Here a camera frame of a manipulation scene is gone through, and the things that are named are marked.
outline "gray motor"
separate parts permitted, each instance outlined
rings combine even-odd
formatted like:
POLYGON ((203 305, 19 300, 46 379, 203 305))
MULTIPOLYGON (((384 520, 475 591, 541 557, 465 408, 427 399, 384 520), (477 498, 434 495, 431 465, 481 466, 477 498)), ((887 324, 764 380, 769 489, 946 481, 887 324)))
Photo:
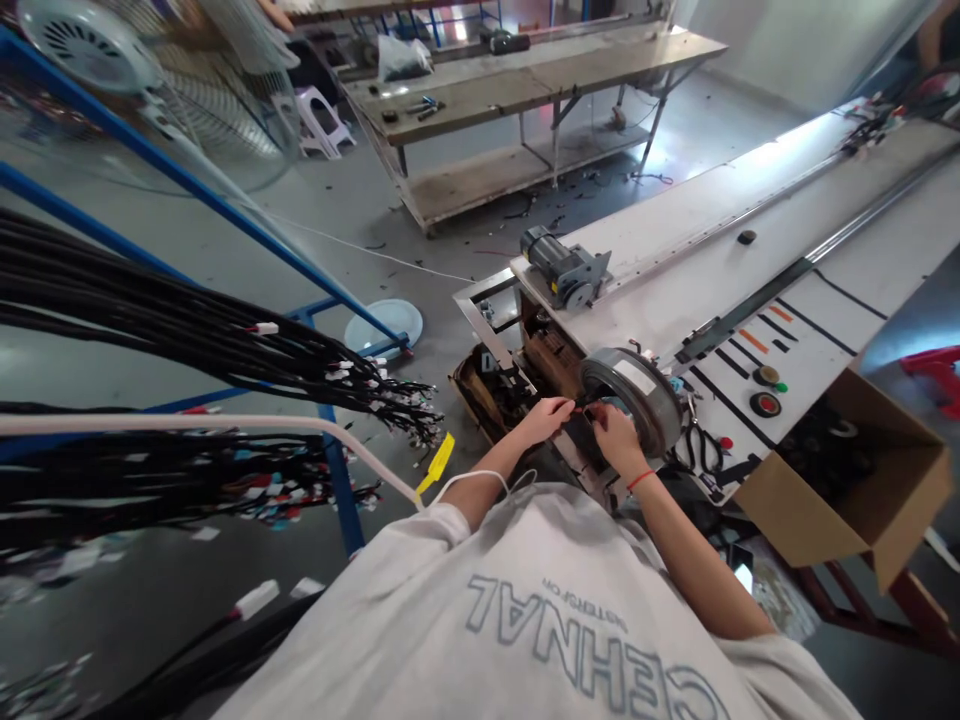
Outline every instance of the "gray motor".
POLYGON ((647 457, 662 457, 680 439, 680 400, 670 381, 639 353, 600 348, 580 363, 580 382, 589 398, 620 398, 633 416, 647 457))
POLYGON ((611 252, 591 255, 579 245, 562 245, 543 225, 524 230, 520 251, 543 275, 555 308, 579 310, 597 297, 611 252))

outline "concrete floor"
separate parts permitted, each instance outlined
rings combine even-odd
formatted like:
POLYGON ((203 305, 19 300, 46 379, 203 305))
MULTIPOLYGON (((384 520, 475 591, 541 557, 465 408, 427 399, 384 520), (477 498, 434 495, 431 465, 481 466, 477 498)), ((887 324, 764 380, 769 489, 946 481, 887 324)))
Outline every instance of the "concrete floor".
MULTIPOLYGON (((600 93, 593 103, 582 102, 567 122, 586 124, 592 118, 600 127, 615 94, 600 93)), ((649 111, 643 99, 632 92, 625 109, 628 122, 636 122, 649 111)), ((534 116, 531 124, 545 131, 546 109, 530 115, 534 116)), ((682 182, 803 119, 712 76, 695 74, 670 97, 647 172, 682 182)), ((640 148, 596 165, 601 171, 596 181, 575 174, 558 193, 543 193, 528 218, 504 220, 505 214, 524 204, 520 197, 507 197, 449 222, 437 239, 428 241, 400 207, 372 149, 365 139, 358 139, 359 147, 348 151, 343 160, 301 161, 279 182, 257 193, 256 199, 286 218, 298 247, 364 302, 401 297, 420 308, 425 329, 415 348, 416 357, 391 369, 397 376, 439 387, 437 406, 448 413, 447 427, 457 438, 451 470, 463 471, 482 454, 485 442, 467 422, 446 382, 447 374, 475 342, 451 294, 471 278, 481 279, 506 267, 506 255, 516 254, 520 233, 526 227, 548 224, 563 214, 560 230, 570 231, 662 192, 667 186, 656 179, 644 179, 642 184, 624 182, 621 173, 634 167, 640 148), (575 199, 584 192, 594 197, 575 199), (565 207, 558 208, 558 203, 565 207), (427 269, 463 280, 428 275, 372 257, 331 240, 329 235, 360 247, 386 243, 380 252, 407 262, 420 260, 427 269)), ((424 142, 408 150, 411 172, 518 139, 516 120, 503 119, 424 142)), ((209 287, 278 311, 292 310, 321 296, 310 283, 196 201, 119 188, 62 170, 51 172, 29 159, 21 168, 209 287)), ((6 197, 4 201, 18 205, 6 197)), ((957 431, 938 422, 932 405, 896 377, 889 365, 906 352, 904 348, 913 348, 914 344, 927 347, 925 343, 935 332, 939 333, 938 342, 930 344, 958 341, 960 330, 955 310, 951 310, 960 301, 957 277, 960 256, 955 254, 891 320, 867 353, 864 368, 898 398, 910 398, 912 410, 960 445, 957 431), (952 303, 946 293, 952 293, 952 303), (928 336, 918 334, 917 322, 930 328, 928 336)), ((345 312, 335 310, 319 318, 319 327, 339 336, 346 320, 345 312)), ((5 399, 74 406, 105 402, 148 406, 220 387, 198 372, 163 360, 8 328, 0 329, 0 377, 5 399)), ((313 413, 305 403, 266 395, 248 395, 227 403, 225 409, 313 413)), ((351 419, 341 418, 343 422, 351 419)), ((352 432, 361 439, 371 438, 367 447, 411 484, 420 479, 412 468, 417 456, 381 427, 359 419, 352 432)), ((353 467, 357 468, 357 482, 367 481, 366 469, 353 467)), ((362 514, 368 537, 412 510, 389 490, 386 498, 375 513, 362 514)), ((943 516, 947 522, 941 530, 952 542, 960 539, 957 513, 954 502, 943 516)), ((0 666, 7 666, 17 676, 93 652, 79 684, 88 692, 101 693, 101 700, 108 700, 264 579, 277 579, 284 590, 305 575, 329 583, 346 563, 335 518, 327 509, 305 513, 301 523, 281 533, 239 520, 213 524, 223 532, 209 543, 191 541, 187 534, 175 531, 145 532, 121 562, 98 565, 73 585, 48 593, 42 602, 14 608, 0 619, 0 666)), ((917 553, 914 564, 924 581, 934 578, 931 587, 938 597, 939 591, 946 591, 951 599, 941 599, 944 604, 953 603, 953 615, 960 617, 957 578, 950 576, 938 560, 931 559, 925 549, 917 553)), ((946 698, 947 676, 955 671, 955 667, 928 656, 833 628, 822 629, 809 645, 868 718, 894 717, 908 707, 907 703, 916 709, 917 703, 926 707, 928 702, 946 698)), ((958 703, 960 699, 954 693, 952 699, 943 702, 958 703)))

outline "orange tape marking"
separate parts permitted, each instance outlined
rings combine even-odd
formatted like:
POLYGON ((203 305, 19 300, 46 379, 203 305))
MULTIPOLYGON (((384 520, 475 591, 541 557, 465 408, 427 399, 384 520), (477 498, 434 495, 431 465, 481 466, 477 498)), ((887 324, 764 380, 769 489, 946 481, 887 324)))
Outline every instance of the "orange tape marking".
POLYGON ((753 345, 757 350, 762 352, 764 355, 770 352, 770 348, 768 348, 762 342, 757 340, 753 335, 748 333, 746 330, 741 330, 740 334, 743 335, 743 337, 745 337, 750 342, 751 345, 753 345))
POLYGON ((778 308, 778 307, 774 307, 773 305, 771 305, 771 306, 770 306, 770 312, 776 313, 777 315, 779 315, 780 317, 782 317, 782 318, 783 318, 784 320, 786 320, 787 322, 793 322, 793 318, 790 317, 789 315, 787 315, 783 310, 781 310, 781 309, 778 308))

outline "electric fan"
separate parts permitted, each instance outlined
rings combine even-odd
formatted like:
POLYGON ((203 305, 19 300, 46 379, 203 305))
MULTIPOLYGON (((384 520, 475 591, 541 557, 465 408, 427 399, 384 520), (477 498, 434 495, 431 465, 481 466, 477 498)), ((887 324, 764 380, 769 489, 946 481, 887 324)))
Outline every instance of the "electric fan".
MULTIPOLYGON (((294 107, 297 61, 256 0, 20 0, 16 17, 48 60, 244 204, 297 157, 299 119, 279 109, 294 107)), ((4 139, 44 159, 184 192, 16 68, 3 68, 0 115, 4 139)))

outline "red string bracelet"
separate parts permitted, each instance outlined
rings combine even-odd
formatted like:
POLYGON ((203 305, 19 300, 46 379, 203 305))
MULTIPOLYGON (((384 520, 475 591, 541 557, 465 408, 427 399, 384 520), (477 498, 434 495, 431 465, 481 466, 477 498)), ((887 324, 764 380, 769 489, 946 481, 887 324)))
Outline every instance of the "red string bracelet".
POLYGON ((641 476, 638 477, 636 480, 634 480, 632 483, 630 483, 629 485, 627 485, 627 492, 633 492, 633 488, 634 488, 634 486, 635 486, 638 482, 640 482, 641 480, 643 480, 647 475, 653 475, 653 474, 654 474, 653 470, 647 470, 645 473, 643 473, 643 475, 641 475, 641 476))

